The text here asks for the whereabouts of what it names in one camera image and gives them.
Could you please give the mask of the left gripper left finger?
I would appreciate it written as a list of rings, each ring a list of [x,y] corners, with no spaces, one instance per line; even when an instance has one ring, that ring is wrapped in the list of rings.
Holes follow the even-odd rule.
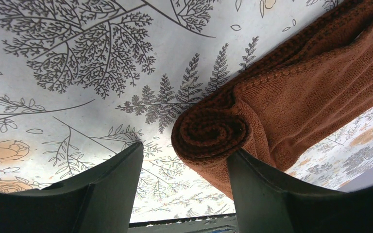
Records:
[[[125,233],[142,162],[135,143],[44,189],[0,193],[0,233]]]

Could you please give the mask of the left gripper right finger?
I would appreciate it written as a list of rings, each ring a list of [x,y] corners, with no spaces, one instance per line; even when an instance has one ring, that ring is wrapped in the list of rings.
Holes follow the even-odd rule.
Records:
[[[241,233],[373,233],[373,186],[319,187],[238,150],[227,159]]]

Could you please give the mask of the brown towel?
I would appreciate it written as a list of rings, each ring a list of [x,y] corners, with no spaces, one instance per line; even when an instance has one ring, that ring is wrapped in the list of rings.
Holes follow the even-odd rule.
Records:
[[[372,107],[373,0],[346,0],[183,112],[171,143],[231,198],[235,151],[286,171]]]

